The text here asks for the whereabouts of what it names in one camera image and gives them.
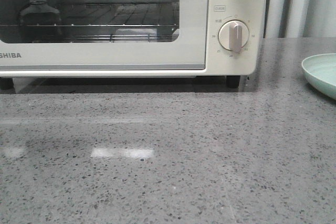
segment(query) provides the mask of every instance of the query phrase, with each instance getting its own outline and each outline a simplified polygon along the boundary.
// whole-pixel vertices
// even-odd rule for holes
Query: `terrazzo surface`
[[[336,39],[262,43],[237,90],[15,79],[0,93],[0,223],[336,223],[336,101],[300,66]]]

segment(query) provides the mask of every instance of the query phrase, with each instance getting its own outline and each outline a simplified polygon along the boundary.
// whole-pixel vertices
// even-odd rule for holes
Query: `plate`
[[[306,80],[314,88],[336,100],[336,54],[310,56],[301,65]]]

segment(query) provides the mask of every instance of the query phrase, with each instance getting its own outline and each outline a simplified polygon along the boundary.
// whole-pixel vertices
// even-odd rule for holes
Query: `gray curtain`
[[[267,0],[265,38],[336,37],[336,0]]]

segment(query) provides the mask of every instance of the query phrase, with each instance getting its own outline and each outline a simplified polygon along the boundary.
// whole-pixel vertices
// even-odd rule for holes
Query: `oven foot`
[[[236,89],[239,87],[240,76],[226,76],[226,86]]]
[[[8,90],[14,87],[12,78],[1,78],[0,77],[0,90]]]

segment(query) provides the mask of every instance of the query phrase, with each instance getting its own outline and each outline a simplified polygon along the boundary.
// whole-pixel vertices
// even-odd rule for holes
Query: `white knob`
[[[218,40],[222,47],[239,53],[246,45],[249,36],[247,26],[238,20],[232,20],[221,27]]]

